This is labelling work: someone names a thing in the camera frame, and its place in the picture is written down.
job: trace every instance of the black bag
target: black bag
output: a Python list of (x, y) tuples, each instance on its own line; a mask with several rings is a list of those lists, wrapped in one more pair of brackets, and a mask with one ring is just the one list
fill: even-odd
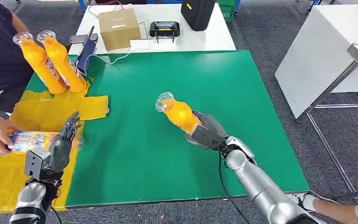
[(208, 27), (214, 0), (183, 0), (180, 12), (192, 30), (202, 31)]

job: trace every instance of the white table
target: white table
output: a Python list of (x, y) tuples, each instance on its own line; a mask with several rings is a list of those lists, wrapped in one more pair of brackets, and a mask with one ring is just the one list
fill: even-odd
[(311, 115), (313, 108), (351, 108), (358, 104), (321, 105), (331, 92), (358, 92), (358, 5), (314, 6), (275, 77), (296, 119), (306, 115), (339, 170), (351, 199), (358, 190)]
[[(358, 43), (358, 5), (313, 7), (275, 73), (296, 119), (351, 64), (352, 43)], [(331, 92), (358, 92), (358, 67)]]
[[(76, 35), (87, 34), (92, 26), (95, 26), (94, 33), (98, 33), (98, 43), (95, 54), (106, 53), (138, 53), (138, 52), (158, 52), (158, 51), (203, 51), (203, 50), (236, 50), (233, 39), (228, 31), (220, 7), (215, 3), (208, 28), (205, 31), (193, 31), (180, 13), (181, 4), (150, 4), (150, 5), (124, 5), (124, 8), (133, 8), (139, 25), (141, 38), (151, 38), (149, 36), (150, 24), (153, 21), (177, 21), (180, 25), (180, 36), (175, 38), (175, 49), (131, 49), (128, 48), (107, 51), (100, 34), (99, 20), (94, 14), (119, 10), (120, 6), (92, 6), (86, 10), (82, 22)], [(70, 55), (79, 55), (82, 51), (81, 43), (73, 44), (69, 50)]]

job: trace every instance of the robotic arm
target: robotic arm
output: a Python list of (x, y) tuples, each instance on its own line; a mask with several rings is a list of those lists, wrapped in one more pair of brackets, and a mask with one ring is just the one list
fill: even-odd
[(18, 195), (10, 224), (45, 224), (52, 201), (57, 198), (64, 168), (69, 164), (72, 140), (80, 128), (79, 112), (72, 114), (53, 138), (48, 150), (27, 151), (24, 172), (31, 176)]
[(250, 201), (270, 224), (324, 224), (292, 202), (257, 165), (255, 155), (239, 139), (226, 135), (210, 115), (193, 111), (202, 125), (197, 125), (186, 139), (195, 145), (219, 151), (226, 165), (234, 171)]

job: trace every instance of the black wire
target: black wire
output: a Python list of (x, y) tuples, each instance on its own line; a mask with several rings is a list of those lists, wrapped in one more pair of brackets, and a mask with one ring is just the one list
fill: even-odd
[(358, 205), (358, 202), (355, 200), (355, 198), (352, 198), (352, 201), (353, 201), (356, 205)]
[(227, 192), (227, 189), (226, 189), (226, 186), (224, 186), (224, 182), (223, 182), (223, 177), (221, 175), (221, 155), (220, 155), (220, 147), (217, 146), (217, 148), (219, 149), (219, 177), (220, 177), (220, 182), (221, 182), (221, 186), (223, 187), (224, 189), (224, 193), (226, 194), (227, 196), (227, 199), (229, 201), (231, 201), (231, 203), (233, 204), (234, 208), (237, 210), (237, 212), (242, 216), (243, 220), (245, 220), (245, 222), (247, 224), (249, 224), (250, 222), (248, 221), (248, 219), (245, 217), (245, 215), (240, 211), (240, 209), (237, 207), (237, 205), (234, 203), (234, 201), (230, 198), (230, 196), (228, 195), (228, 192)]
[(55, 213), (55, 215), (57, 216), (58, 218), (58, 221), (60, 222), (60, 224), (62, 224), (62, 221), (61, 221), (61, 218), (60, 216), (58, 215), (58, 212), (51, 206), (51, 210), (53, 210), (53, 212)]

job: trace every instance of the bottle label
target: bottle label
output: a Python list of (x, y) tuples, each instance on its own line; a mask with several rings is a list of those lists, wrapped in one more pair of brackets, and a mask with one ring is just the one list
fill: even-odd
[(69, 57), (68, 57), (68, 63), (69, 63), (69, 65), (72, 67), (73, 71), (75, 71), (76, 76), (77, 76), (77, 77), (82, 77), (82, 75), (80, 74), (79, 69), (77, 69), (77, 67), (75, 66), (75, 64), (73, 64), (73, 63), (70, 61)]
[(58, 73), (57, 69), (54, 67), (53, 63), (50, 61), (50, 59), (46, 60), (45, 63), (48, 70), (50, 70), (51, 74), (54, 76), (54, 78), (59, 79), (60, 74)]
[(53, 77), (56, 78), (59, 83), (62, 83), (62, 80), (63, 80), (64, 83), (69, 87), (68, 82), (65, 80), (64, 77), (60, 76), (60, 74), (58, 73), (57, 69), (54, 67), (53, 63), (50, 61), (49, 58), (47, 58), (45, 65), (50, 70), (50, 72), (53, 75)]

